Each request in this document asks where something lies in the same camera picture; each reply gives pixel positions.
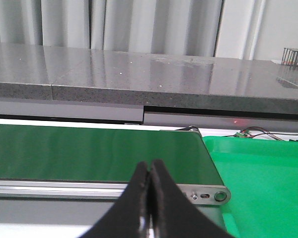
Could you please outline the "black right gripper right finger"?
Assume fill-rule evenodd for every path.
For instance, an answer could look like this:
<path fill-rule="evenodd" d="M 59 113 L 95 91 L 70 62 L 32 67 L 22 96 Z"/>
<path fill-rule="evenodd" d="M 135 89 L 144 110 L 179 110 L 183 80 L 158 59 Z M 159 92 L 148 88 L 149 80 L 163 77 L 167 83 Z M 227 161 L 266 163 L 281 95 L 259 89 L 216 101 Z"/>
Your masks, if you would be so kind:
<path fill-rule="evenodd" d="M 231 238 L 201 213 L 176 185 L 162 160 L 150 170 L 152 221 L 156 238 Z"/>

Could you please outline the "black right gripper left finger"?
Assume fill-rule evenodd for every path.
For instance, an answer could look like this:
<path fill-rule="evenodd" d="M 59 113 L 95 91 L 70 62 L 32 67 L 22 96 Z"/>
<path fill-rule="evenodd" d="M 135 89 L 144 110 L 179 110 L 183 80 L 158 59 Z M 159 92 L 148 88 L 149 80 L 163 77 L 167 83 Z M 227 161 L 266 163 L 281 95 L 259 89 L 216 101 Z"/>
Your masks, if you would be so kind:
<path fill-rule="evenodd" d="M 148 167 L 139 162 L 127 187 L 82 238 L 147 238 L 149 212 L 147 209 Z"/>

